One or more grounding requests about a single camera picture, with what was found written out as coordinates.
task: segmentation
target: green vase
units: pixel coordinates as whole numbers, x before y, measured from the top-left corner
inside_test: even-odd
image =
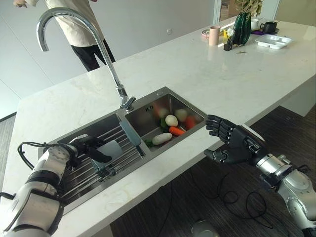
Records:
[[[241,12],[234,24],[234,44],[242,46],[247,43],[251,34],[251,13]]]

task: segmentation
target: chrome faucet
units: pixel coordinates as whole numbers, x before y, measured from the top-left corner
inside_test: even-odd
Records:
[[[38,38],[38,42],[39,42],[39,46],[41,50],[49,51],[46,44],[46,40],[45,40],[45,29],[46,29],[47,23],[55,17],[64,16],[64,15],[71,16],[80,20],[91,31],[95,41],[97,42],[101,50],[104,60],[109,67],[109,70],[114,79],[114,82],[116,84],[116,89],[120,97],[120,108],[125,109],[127,111],[132,111],[133,110],[132,103],[136,100],[136,98],[135,97],[131,97],[130,99],[128,98],[128,95],[124,89],[124,86],[120,83],[117,73],[110,60],[109,54],[103,44],[103,40],[101,39],[95,26],[91,22],[89,22],[88,19],[83,14],[66,7],[56,7],[44,12],[44,14],[39,18],[37,29],[36,29],[37,38]]]

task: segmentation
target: robot finger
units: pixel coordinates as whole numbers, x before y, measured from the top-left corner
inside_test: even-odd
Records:
[[[208,119],[208,120],[215,121],[215,122],[218,122],[218,123],[220,123],[221,120],[222,120],[221,117],[218,117],[218,116],[216,116],[216,115],[208,115],[208,116],[207,116],[207,119]]]
[[[221,126],[223,126],[224,128],[226,128],[227,130],[233,130],[236,127],[236,124],[230,122],[227,119],[223,119],[221,121]]]
[[[218,132],[214,132],[214,131],[209,131],[208,134],[215,137],[219,136]]]
[[[230,136],[227,136],[227,134],[225,134],[224,132],[222,131],[219,131],[219,138],[223,141],[223,142],[228,142],[229,139],[230,139]]]
[[[218,128],[213,127],[213,126],[211,126],[211,125],[207,125],[205,128],[206,128],[207,130],[214,131],[214,132],[217,132],[217,133],[218,133],[218,131],[219,131]]]
[[[206,120],[205,121],[205,124],[206,125],[210,125],[210,126],[213,126],[215,128],[219,128],[220,124],[218,122],[215,122],[215,121],[212,121],[212,120]]]
[[[232,131],[231,131],[230,129],[226,129],[226,128],[223,127],[223,126],[220,126],[219,130],[220,130],[222,133],[226,134],[226,136],[228,136],[228,137],[230,137],[231,134],[232,134]]]

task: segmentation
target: robotic arm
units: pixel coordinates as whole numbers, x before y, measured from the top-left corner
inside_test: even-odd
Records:
[[[49,237],[58,227],[63,215],[57,187],[66,168],[78,164],[77,157],[89,154],[98,162],[112,158],[97,150],[104,141],[87,135],[69,144],[53,144],[45,151],[26,183],[14,196],[7,212],[5,237]]]
[[[225,151],[205,150],[218,163],[247,162],[263,173],[260,179],[266,188],[278,192],[297,226],[306,237],[316,237],[316,193],[310,179],[297,170],[284,155],[270,154],[264,139],[249,127],[208,115],[206,129],[229,145]]]

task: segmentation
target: kitchen island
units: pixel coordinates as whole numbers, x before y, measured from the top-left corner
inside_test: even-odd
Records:
[[[226,52],[209,46],[197,30],[114,63],[129,96],[141,98],[164,86],[206,114],[236,124],[253,124],[277,106],[315,86],[316,27],[279,22],[279,36],[294,42],[281,50],[257,46],[252,35]],[[3,191],[15,193],[30,169],[16,148],[21,142],[49,142],[119,107],[107,67],[65,81],[23,99],[18,107]],[[203,150],[222,143],[202,128],[103,190],[62,218],[55,237],[91,236],[201,160]],[[35,164],[38,151],[25,147]],[[10,201],[1,200],[1,217]]]

